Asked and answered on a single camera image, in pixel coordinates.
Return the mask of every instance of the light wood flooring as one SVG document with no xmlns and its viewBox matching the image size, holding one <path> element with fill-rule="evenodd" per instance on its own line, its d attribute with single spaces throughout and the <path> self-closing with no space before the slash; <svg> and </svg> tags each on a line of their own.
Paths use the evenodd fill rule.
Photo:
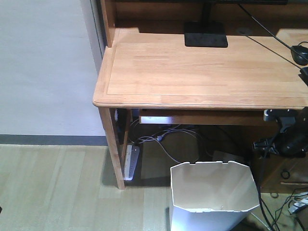
<svg viewBox="0 0 308 231">
<path fill-rule="evenodd" d="M 115 186 L 105 146 L 0 145 L 1 231 L 168 231 L 168 166 L 145 145 L 137 186 Z M 286 195 L 263 195 L 271 210 Z M 261 216 L 258 209 L 254 213 Z M 301 230 L 282 213 L 282 230 Z M 265 230 L 249 216 L 235 230 Z"/>
</svg>

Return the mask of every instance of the wall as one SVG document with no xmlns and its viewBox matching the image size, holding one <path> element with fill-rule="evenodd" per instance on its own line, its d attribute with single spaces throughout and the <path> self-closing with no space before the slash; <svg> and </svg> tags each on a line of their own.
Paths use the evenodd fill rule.
<svg viewBox="0 0 308 231">
<path fill-rule="evenodd" d="M 0 1 L 0 134 L 104 135 L 81 5 Z"/>
</svg>

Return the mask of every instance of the white wastebasket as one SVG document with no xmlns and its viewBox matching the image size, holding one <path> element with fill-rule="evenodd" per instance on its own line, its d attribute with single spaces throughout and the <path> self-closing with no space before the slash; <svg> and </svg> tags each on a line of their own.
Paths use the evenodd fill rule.
<svg viewBox="0 0 308 231">
<path fill-rule="evenodd" d="M 171 231 L 229 231 L 259 206 L 250 168 L 234 161 L 171 169 Z"/>
</svg>

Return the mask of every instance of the extension cord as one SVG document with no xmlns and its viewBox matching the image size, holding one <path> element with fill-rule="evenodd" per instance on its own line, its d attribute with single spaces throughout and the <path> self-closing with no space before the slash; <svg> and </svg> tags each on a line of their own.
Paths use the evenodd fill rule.
<svg viewBox="0 0 308 231">
<path fill-rule="evenodd" d="M 304 208 L 306 208 L 308 206 L 308 199 L 302 199 L 302 200 L 300 200 L 300 202 L 301 203 L 299 203 L 299 202 L 294 203 L 294 205 L 292 205 L 289 208 L 289 212 L 291 214 L 297 213 L 297 212 L 303 210 Z"/>
<path fill-rule="evenodd" d="M 124 163 L 124 180 L 132 180 L 137 166 L 140 148 L 138 146 L 127 145 Z"/>
</svg>

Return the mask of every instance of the desk leg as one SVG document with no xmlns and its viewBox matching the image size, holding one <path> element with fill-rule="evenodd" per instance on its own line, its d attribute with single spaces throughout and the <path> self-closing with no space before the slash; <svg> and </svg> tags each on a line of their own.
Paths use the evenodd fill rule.
<svg viewBox="0 0 308 231">
<path fill-rule="evenodd" d="M 119 140 L 116 131 L 115 109 L 99 108 L 99 111 L 103 128 L 106 132 L 106 138 L 108 142 L 112 165 L 115 170 L 117 185 L 119 189 L 125 189 L 119 152 Z"/>
</svg>

